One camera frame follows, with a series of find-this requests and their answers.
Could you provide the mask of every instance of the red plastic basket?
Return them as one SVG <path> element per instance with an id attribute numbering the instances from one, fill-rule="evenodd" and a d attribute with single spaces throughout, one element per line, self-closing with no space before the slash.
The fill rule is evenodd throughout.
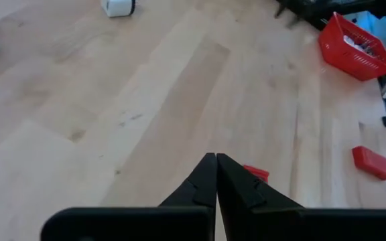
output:
<path id="1" fill-rule="evenodd" d="M 357 45 L 369 46 L 373 56 L 346 43 L 344 35 Z M 327 63 L 361 81 L 386 74 L 386 50 L 381 40 L 337 13 L 333 13 L 318 42 Z"/>

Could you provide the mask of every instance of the wooden table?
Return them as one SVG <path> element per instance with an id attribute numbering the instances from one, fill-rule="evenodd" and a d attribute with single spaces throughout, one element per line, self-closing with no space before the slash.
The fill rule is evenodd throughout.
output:
<path id="1" fill-rule="evenodd" d="M 0 0 L 0 240 L 37 240 L 71 206 L 155 206 L 209 151 L 304 206 L 386 208 L 350 153 L 386 156 L 378 83 L 325 64 L 318 32 L 276 9 L 142 0 L 109 19 L 97 0 Z"/>

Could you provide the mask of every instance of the small red piece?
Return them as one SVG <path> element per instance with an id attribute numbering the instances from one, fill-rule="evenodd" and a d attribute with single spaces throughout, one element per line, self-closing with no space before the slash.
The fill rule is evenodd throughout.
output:
<path id="1" fill-rule="evenodd" d="M 386 180 L 386 158 L 370 149 L 358 146 L 352 149 L 355 166 L 381 180 Z"/>
<path id="2" fill-rule="evenodd" d="M 252 167 L 250 165 L 244 165 L 244 168 L 246 170 L 248 170 L 249 172 L 251 172 L 254 176 L 262 179 L 263 181 L 265 181 L 267 183 L 267 178 L 269 177 L 268 171 L 255 168 L 255 167 Z"/>

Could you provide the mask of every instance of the red object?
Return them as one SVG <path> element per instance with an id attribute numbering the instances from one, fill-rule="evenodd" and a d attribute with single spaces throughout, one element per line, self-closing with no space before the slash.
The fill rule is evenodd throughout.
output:
<path id="1" fill-rule="evenodd" d="M 386 180 L 386 158 L 374 153 L 370 149 L 358 146 L 352 149 L 355 166 L 381 180 Z"/>
<path id="2" fill-rule="evenodd" d="M 263 181 L 265 181 L 267 183 L 267 178 L 269 177 L 268 171 L 264 171 L 262 169 L 255 168 L 255 167 L 252 167 L 250 165 L 244 165 L 244 168 L 246 170 L 248 170 L 249 172 L 251 172 L 254 176 L 262 179 Z"/>
<path id="3" fill-rule="evenodd" d="M 346 43 L 344 35 L 357 45 L 368 46 L 374 56 Z M 361 81 L 386 74 L 386 50 L 381 40 L 337 13 L 333 13 L 333 17 L 322 30 L 318 43 L 327 63 Z"/>

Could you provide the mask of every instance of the wooden tabletop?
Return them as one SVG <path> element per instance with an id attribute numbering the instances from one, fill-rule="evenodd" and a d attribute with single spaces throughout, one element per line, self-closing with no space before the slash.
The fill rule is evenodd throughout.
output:
<path id="1" fill-rule="evenodd" d="M 318 31 L 273 0 L 138 4 L 0 0 L 0 240 L 71 206 L 158 205 L 206 152 L 307 207 L 386 208 L 350 152 L 386 157 L 378 83 L 325 64 Z"/>

